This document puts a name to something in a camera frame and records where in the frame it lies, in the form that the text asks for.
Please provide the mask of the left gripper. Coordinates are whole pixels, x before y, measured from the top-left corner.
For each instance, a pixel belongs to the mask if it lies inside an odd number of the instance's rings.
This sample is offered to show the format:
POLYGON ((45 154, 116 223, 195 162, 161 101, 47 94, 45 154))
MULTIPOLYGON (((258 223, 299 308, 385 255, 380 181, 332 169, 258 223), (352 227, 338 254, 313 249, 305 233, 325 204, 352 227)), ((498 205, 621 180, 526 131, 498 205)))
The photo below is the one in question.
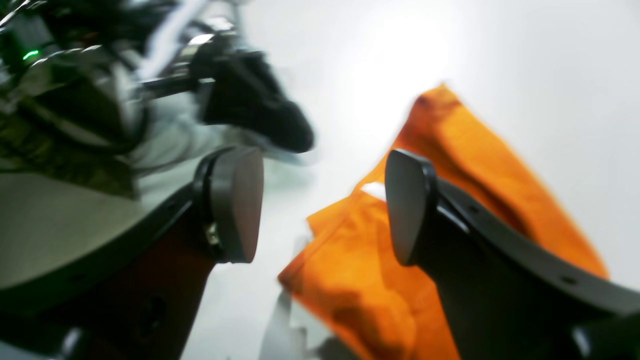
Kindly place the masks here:
POLYGON ((158 75, 140 80, 142 94, 155 100, 200 88, 199 117, 206 125, 246 129, 294 154, 313 149, 307 117, 286 96, 265 53, 241 46, 229 19, 192 20, 178 44, 158 75))

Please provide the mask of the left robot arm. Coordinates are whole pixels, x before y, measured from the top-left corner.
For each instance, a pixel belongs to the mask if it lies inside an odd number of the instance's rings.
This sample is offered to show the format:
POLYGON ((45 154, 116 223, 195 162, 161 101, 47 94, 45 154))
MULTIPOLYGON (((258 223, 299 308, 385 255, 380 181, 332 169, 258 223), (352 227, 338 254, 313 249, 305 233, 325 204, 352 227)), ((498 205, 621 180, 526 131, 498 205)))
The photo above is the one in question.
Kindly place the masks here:
POLYGON ((133 155, 153 101, 196 98, 199 120, 302 154, 314 133, 263 51, 242 0, 3 0, 1 173, 134 199, 133 155))

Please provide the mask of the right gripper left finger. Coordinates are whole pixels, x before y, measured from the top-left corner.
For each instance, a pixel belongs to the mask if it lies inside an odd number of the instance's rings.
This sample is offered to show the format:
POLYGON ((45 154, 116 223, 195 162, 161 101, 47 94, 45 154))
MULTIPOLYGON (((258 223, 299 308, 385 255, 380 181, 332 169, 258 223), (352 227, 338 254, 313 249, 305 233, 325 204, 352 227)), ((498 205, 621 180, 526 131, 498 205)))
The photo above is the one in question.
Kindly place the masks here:
POLYGON ((256 146, 206 155, 130 230, 2 289, 1 342, 43 360, 178 360, 214 266, 255 257, 264 175, 256 146))

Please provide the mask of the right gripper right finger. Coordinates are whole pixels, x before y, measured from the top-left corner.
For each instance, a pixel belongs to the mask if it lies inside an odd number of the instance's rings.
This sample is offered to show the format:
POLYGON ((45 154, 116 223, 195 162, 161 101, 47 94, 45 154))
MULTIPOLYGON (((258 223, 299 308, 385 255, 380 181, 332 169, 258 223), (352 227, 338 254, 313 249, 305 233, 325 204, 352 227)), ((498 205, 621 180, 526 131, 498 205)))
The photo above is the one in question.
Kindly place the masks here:
POLYGON ((519 234, 429 159, 394 149, 385 166, 394 255, 435 282, 463 360, 637 360, 638 291, 519 234))

